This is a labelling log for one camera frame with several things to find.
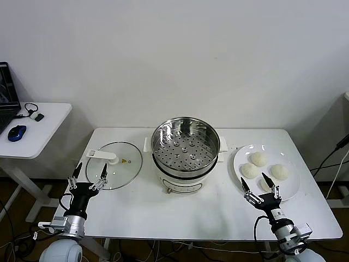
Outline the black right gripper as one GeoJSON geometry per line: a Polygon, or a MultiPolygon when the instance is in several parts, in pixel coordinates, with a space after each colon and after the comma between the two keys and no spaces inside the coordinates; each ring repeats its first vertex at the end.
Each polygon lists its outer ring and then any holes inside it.
{"type": "Polygon", "coordinates": [[[270,223],[277,223],[286,219],[284,212],[280,208],[281,195],[280,186],[275,185],[273,180],[262,172],[263,179],[271,193],[255,195],[249,188],[245,179],[240,178],[244,199],[258,210],[263,211],[270,223]]]}

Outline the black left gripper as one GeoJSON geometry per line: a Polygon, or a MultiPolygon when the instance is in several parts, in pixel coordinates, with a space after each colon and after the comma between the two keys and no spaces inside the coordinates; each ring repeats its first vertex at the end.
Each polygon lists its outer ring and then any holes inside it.
{"type": "Polygon", "coordinates": [[[68,216],[79,216],[87,218],[86,209],[90,198],[96,196],[96,190],[101,191],[108,183],[107,163],[104,165],[100,178],[94,183],[77,183],[83,163],[80,162],[74,169],[73,174],[68,177],[68,186],[73,196],[68,209],[68,216]]]}

